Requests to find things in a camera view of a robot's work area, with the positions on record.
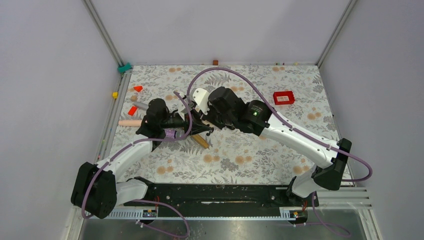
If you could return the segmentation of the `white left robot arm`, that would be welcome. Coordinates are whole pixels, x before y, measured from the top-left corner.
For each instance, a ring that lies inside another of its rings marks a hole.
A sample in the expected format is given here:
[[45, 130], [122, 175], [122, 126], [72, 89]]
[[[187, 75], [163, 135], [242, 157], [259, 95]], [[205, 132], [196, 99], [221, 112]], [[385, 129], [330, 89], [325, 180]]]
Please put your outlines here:
[[184, 140], [203, 132], [210, 134], [214, 130], [201, 120], [210, 109], [206, 96], [184, 97], [180, 109], [173, 112], [161, 98], [151, 100], [143, 108], [146, 114], [129, 143], [97, 163], [85, 162], [79, 167], [70, 201], [81, 209], [84, 219], [104, 219], [116, 206], [134, 200], [144, 206], [152, 204], [155, 192], [147, 183], [137, 179], [118, 182], [118, 179], [161, 143]]

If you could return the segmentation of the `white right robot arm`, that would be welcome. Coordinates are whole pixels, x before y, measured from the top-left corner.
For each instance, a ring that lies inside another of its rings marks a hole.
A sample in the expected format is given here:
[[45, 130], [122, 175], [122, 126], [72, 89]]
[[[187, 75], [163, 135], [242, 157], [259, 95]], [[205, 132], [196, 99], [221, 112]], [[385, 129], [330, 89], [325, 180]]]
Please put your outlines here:
[[321, 137], [291, 123], [281, 113], [274, 114], [263, 101], [244, 102], [223, 86], [213, 92], [197, 88], [192, 99], [203, 113], [203, 120], [214, 126], [277, 141], [314, 163], [311, 169], [290, 181], [286, 198], [291, 205], [301, 205], [319, 189], [340, 189], [348, 157], [338, 150], [349, 152], [352, 146], [349, 140]]

